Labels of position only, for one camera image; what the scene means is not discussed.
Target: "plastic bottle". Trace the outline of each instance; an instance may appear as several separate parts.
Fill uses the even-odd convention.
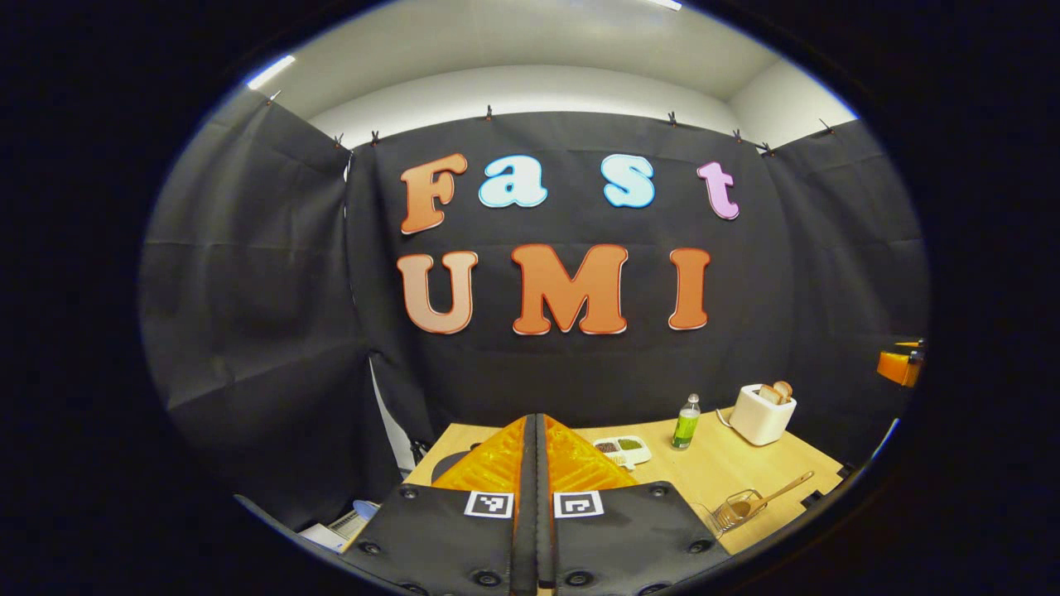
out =
[[[700,421],[700,396],[692,393],[688,396],[688,402],[677,414],[677,428],[673,432],[673,446],[676,449],[688,449],[692,442],[692,434],[695,433],[695,424]]]

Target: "orange letter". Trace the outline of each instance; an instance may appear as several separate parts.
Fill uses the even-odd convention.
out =
[[[677,304],[670,315],[670,329],[700,329],[707,325],[707,313],[703,310],[703,270],[710,264],[710,255],[699,248],[678,248],[670,252],[670,262],[677,265]]]
[[[448,335],[471,322],[471,268],[478,264],[478,255],[447,252],[442,257],[442,264],[453,276],[453,309],[447,314],[437,313],[430,308],[427,271],[435,265],[435,260],[427,255],[408,255],[398,259],[408,318],[424,331]]]
[[[466,170],[467,160],[455,153],[403,172],[401,179],[408,195],[408,215],[401,223],[402,233],[422,232],[441,224],[445,214],[435,210],[435,197],[442,205],[448,205],[456,191],[456,182],[449,172],[463,174]]]
[[[588,300],[585,317],[578,323],[589,335],[625,331],[622,318],[622,263],[630,253],[621,246],[600,244],[589,248],[571,280],[555,249],[547,244],[527,244],[512,250],[512,261],[523,268],[523,316],[512,329],[519,335],[544,335],[551,323],[544,315],[548,302],[555,325],[564,333]]]

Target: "table top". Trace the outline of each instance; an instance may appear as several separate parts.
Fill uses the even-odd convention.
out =
[[[722,409],[722,415],[728,419],[731,409]],[[723,425],[713,411],[705,411],[700,417],[688,449],[676,450],[670,445],[676,420],[575,428],[575,432],[590,442],[623,435],[640,437],[652,452],[652,458],[636,466],[631,472],[634,479],[640,484],[671,483],[703,520],[708,510],[716,509],[735,493],[755,489],[766,496],[806,472],[812,470],[814,473],[809,480],[770,502],[755,518],[722,534],[719,542],[734,555],[806,511],[800,502],[814,490],[827,494],[842,480],[837,474],[843,467],[840,462],[795,435],[785,432],[779,440],[756,446]],[[482,442],[497,431],[499,428],[494,426],[450,424],[405,481],[429,486],[435,464],[443,457],[467,451],[472,443]]]

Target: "ceiling light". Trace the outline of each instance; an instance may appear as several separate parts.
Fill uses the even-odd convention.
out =
[[[276,74],[278,72],[280,72],[281,70],[287,68],[287,66],[290,63],[293,63],[293,62],[295,62],[295,56],[292,56],[292,55],[285,56],[280,62],[278,62],[275,65],[266,68],[258,76],[251,78],[250,83],[247,83],[247,87],[250,87],[251,89],[257,89],[257,88],[261,87],[262,85],[265,84],[266,81],[268,81],[269,78],[272,78],[273,76],[276,76]]]
[[[658,4],[659,6],[666,6],[671,11],[679,11],[681,2],[674,2],[673,0],[648,0],[652,4]]]

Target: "white tray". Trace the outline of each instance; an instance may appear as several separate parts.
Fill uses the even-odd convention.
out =
[[[622,449],[618,444],[619,439],[629,439],[631,441],[637,441],[640,443],[640,449]],[[643,463],[652,458],[652,452],[648,449],[648,443],[643,439],[634,435],[624,435],[621,437],[607,437],[605,439],[597,439],[593,441],[593,446],[599,445],[601,443],[613,443],[618,451],[613,451],[611,453],[604,453],[608,459],[618,463],[619,466],[625,468],[626,470],[633,470],[637,463]]]

